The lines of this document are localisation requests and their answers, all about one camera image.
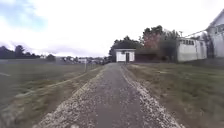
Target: white house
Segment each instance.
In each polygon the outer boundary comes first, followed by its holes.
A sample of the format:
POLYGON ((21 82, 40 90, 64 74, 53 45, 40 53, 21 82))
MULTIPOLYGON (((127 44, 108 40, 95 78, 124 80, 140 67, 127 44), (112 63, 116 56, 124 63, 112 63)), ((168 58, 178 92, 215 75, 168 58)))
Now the white house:
POLYGON ((214 44, 215 57, 224 57, 224 9, 207 28, 214 44))
POLYGON ((135 61, 135 49, 115 49, 117 62, 135 61))
POLYGON ((177 48, 178 61, 191 61, 207 58, 207 47, 204 41, 180 38, 177 48))

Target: sky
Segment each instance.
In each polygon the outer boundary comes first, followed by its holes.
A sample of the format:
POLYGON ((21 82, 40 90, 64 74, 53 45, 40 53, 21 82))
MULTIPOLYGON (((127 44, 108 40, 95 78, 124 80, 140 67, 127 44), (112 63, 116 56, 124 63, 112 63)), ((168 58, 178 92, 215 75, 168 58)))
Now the sky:
POLYGON ((224 0, 0 0, 0 46, 57 56, 107 56, 114 40, 162 25, 204 30, 224 0))

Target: shed door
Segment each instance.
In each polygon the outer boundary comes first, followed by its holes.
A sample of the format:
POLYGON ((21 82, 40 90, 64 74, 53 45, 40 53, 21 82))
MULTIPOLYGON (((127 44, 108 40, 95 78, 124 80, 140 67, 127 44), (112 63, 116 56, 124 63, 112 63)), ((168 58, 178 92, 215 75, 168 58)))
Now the shed door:
POLYGON ((129 61, 130 61, 130 54, 126 53, 126 62, 129 62, 129 61))

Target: grass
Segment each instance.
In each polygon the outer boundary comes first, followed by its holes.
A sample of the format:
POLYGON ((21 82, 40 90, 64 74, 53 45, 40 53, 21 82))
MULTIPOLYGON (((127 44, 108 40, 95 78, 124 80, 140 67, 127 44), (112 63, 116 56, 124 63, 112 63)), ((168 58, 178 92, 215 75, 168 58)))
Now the grass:
POLYGON ((172 63, 127 68, 187 127, 224 126, 224 70, 172 63))
POLYGON ((82 64, 41 60, 11 60, 1 64, 0 72, 10 76, 0 75, 0 116, 10 127, 29 128, 95 77, 99 67, 88 67, 84 73, 82 64))

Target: gravel path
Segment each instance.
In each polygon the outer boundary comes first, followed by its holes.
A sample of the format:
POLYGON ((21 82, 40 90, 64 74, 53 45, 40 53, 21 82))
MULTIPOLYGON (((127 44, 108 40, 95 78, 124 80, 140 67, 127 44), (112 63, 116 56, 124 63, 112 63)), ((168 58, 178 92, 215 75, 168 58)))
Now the gravel path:
POLYGON ((184 128, 126 72, 106 65, 33 128, 184 128))

